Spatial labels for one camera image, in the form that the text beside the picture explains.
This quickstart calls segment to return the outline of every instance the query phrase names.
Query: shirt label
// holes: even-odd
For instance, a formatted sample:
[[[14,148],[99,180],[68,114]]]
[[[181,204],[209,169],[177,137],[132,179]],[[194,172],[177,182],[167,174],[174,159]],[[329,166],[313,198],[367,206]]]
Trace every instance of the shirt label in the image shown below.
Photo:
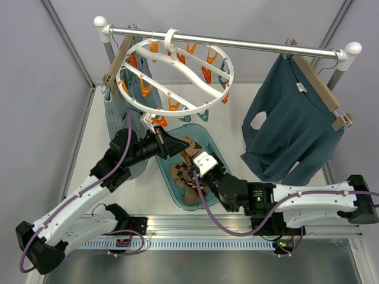
[[[306,87],[304,87],[304,85],[302,83],[296,83],[296,86],[297,86],[299,92],[303,92],[303,93],[307,92]]]

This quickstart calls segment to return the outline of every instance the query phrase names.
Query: clothespin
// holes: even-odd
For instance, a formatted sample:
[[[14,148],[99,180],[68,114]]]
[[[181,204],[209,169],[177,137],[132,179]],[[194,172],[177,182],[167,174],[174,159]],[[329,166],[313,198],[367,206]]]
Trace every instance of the clothespin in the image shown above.
[[[224,58],[223,62],[221,63],[221,67],[220,67],[220,70],[221,70],[221,71],[224,71],[224,72],[225,72],[224,67],[225,67],[225,61],[226,61],[226,60],[227,60],[227,59]],[[230,84],[229,84],[229,80],[226,80],[225,78],[221,77],[220,75],[219,75],[219,83],[221,84],[221,86],[222,86],[224,89],[226,89],[226,87],[229,87],[229,86],[230,86]],[[226,104],[228,98],[229,98],[229,93],[225,96],[225,98],[223,98],[222,102],[223,102],[224,104]]]
[[[176,105],[171,104],[171,93],[168,93],[168,108],[170,111],[176,111],[180,107],[180,102],[176,103]]]
[[[129,56],[129,61],[130,61],[130,64],[134,67],[134,68],[137,68],[137,57],[131,55],[131,54],[128,54]]]
[[[143,75],[140,76],[140,81],[141,81],[141,91],[142,91],[142,96],[145,98],[149,94],[149,92],[152,90],[153,85],[150,85],[149,87],[145,88],[142,80]]]
[[[197,44],[194,43],[194,45],[190,48],[190,43],[187,43],[187,52],[189,54],[194,54],[196,47],[197,47]]]
[[[207,122],[209,120],[209,109],[206,109],[203,114],[198,113],[197,115],[201,118],[201,120]]]
[[[183,117],[178,118],[181,122],[191,122],[191,116],[189,114],[184,115]]]
[[[210,57],[210,53],[211,53],[211,47],[208,46],[207,62],[209,64],[212,64],[219,54],[216,52],[216,54],[213,57]]]
[[[150,46],[150,51],[157,53],[158,52],[158,44],[155,43],[154,41],[150,40],[152,46]]]
[[[227,93],[226,97],[225,97],[225,98],[223,98],[222,102],[223,102],[224,104],[226,104],[226,103],[227,103],[227,100],[228,100],[228,98],[229,98],[229,93]]]
[[[205,68],[205,66],[202,66],[202,67],[201,67],[201,71],[202,71],[202,73],[203,73],[203,75],[204,75],[204,79],[205,79],[205,81],[206,81],[208,84],[210,84],[210,83],[212,82],[212,72],[211,72],[211,70]]]
[[[227,59],[224,58],[223,62],[221,63],[220,70],[223,71],[223,72],[225,72],[224,67],[225,67],[225,61],[226,61],[226,60],[227,60]],[[225,78],[223,78],[223,77],[221,77],[221,76],[219,75],[219,83],[221,84],[221,86],[222,86],[224,89],[225,89],[225,86],[226,86],[226,84],[227,84],[228,82],[229,82],[229,80],[226,80]]]
[[[125,92],[128,94],[128,96],[129,96],[128,88],[126,87],[124,81],[119,80],[118,83],[123,87],[124,91],[125,91]]]
[[[163,116],[161,116],[160,118],[152,117],[152,122],[156,123],[157,125],[163,126],[163,127],[166,127],[168,125],[165,117],[163,117]]]
[[[185,56],[180,55],[179,53],[176,53],[176,56],[178,57],[179,61],[183,64],[185,64]]]
[[[207,62],[209,64],[212,64],[219,54],[216,52],[216,54],[213,57],[210,57],[210,53],[211,53],[211,47],[208,46]],[[209,70],[209,69],[205,68],[204,66],[202,66],[201,67],[201,71],[203,72],[205,81],[208,84],[210,84],[212,82],[212,72],[211,72],[211,70]]]

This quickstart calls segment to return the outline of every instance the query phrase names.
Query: teal long-sleeve shirt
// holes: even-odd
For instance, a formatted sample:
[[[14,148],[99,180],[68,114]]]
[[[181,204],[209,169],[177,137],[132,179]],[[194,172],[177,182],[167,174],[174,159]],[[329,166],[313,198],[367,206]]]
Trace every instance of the teal long-sleeve shirt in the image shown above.
[[[306,92],[299,91],[299,82]],[[255,130],[250,124],[260,112],[266,120]],[[343,135],[343,128],[332,128],[335,119],[293,58],[280,54],[243,120],[241,158],[264,182],[306,185]]]

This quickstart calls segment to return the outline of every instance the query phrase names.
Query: shirt sleeve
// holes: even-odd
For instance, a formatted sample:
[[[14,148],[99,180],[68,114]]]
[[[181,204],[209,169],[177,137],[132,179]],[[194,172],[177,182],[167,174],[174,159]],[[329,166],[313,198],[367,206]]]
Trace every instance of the shirt sleeve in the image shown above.
[[[307,185],[332,158],[343,132],[324,133],[306,151],[305,158],[282,180],[283,185]]]

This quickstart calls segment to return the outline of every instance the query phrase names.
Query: orange clothespin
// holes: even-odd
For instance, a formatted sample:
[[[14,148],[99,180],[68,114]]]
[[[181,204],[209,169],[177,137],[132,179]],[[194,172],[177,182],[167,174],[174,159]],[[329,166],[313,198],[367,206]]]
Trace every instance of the orange clothespin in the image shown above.
[[[176,56],[181,63],[185,64],[185,56],[184,55],[180,55],[179,53],[176,53]]]
[[[161,116],[160,118],[152,117],[152,122],[156,123],[157,125],[163,126],[163,127],[166,127],[168,125],[166,118],[163,116]]]
[[[222,100],[222,102],[224,103],[224,104],[226,104],[227,103],[227,99],[229,98],[229,93],[226,95],[226,97],[225,98],[223,98],[223,100]]]
[[[171,93],[168,93],[168,108],[170,111],[176,111],[180,107],[180,102],[176,103],[176,105],[171,104]]]
[[[145,97],[147,97],[147,95],[149,94],[149,92],[152,90],[153,85],[150,85],[149,87],[145,88],[145,86],[144,86],[144,84],[143,84],[142,77],[143,77],[143,75],[140,76],[140,80],[141,80],[141,90],[142,90],[142,96],[145,98]]]
[[[190,44],[187,43],[187,52],[189,54],[194,54],[196,47],[197,47],[197,45],[194,43],[194,45],[192,46],[192,48],[190,48]]]
[[[216,52],[216,54],[213,57],[210,57],[210,53],[211,53],[211,47],[208,46],[207,62],[209,64],[212,64],[219,54]]]
[[[203,72],[205,81],[210,84],[212,82],[212,72],[211,70],[205,68],[204,66],[201,67],[201,71]]]
[[[123,87],[124,91],[129,95],[128,88],[126,87],[124,81],[119,80],[118,83]]]
[[[158,44],[156,44],[154,41],[150,40],[152,46],[150,46],[150,51],[157,53],[158,52]]]
[[[131,54],[128,54],[130,64],[134,67],[137,68],[137,58],[135,56],[132,56]]]
[[[229,84],[229,82],[227,82],[227,83],[225,84],[225,88],[226,88],[226,87],[229,87],[229,86],[230,86],[230,84]],[[229,93],[227,93],[226,97],[223,98],[222,102],[223,102],[224,104],[226,104],[228,98],[229,98]]]

